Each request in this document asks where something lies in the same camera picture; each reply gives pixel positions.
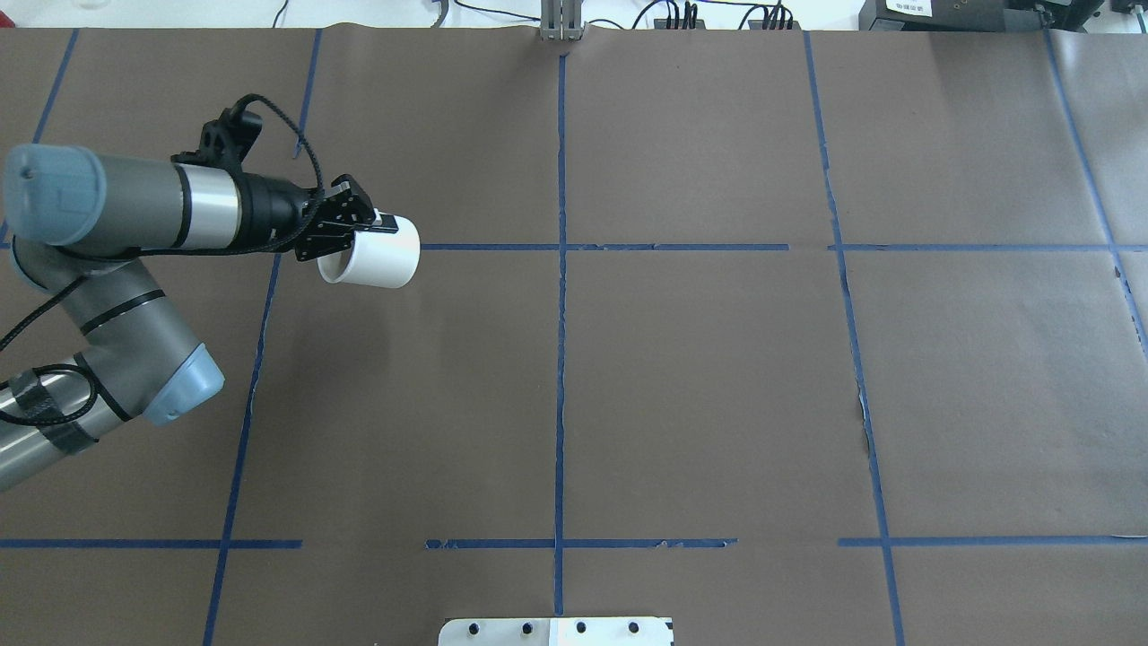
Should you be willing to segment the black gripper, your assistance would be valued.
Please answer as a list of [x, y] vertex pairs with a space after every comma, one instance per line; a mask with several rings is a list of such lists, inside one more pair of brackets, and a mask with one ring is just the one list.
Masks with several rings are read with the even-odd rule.
[[296, 260], [317, 260], [352, 248], [358, 232], [398, 233], [396, 215], [385, 213], [373, 207], [369, 192], [350, 173], [338, 176], [332, 187], [323, 193], [318, 204], [294, 242]]

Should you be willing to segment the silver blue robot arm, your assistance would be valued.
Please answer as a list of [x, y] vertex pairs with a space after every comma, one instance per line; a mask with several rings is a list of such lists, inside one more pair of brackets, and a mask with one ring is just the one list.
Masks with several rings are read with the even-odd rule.
[[3, 381], [3, 490], [82, 454], [135, 418], [172, 423], [222, 392], [224, 372], [145, 258], [292, 252], [329, 285], [400, 289], [420, 233], [352, 176], [307, 189], [230, 161], [149, 161], [21, 143], [3, 166], [11, 260], [86, 347]]

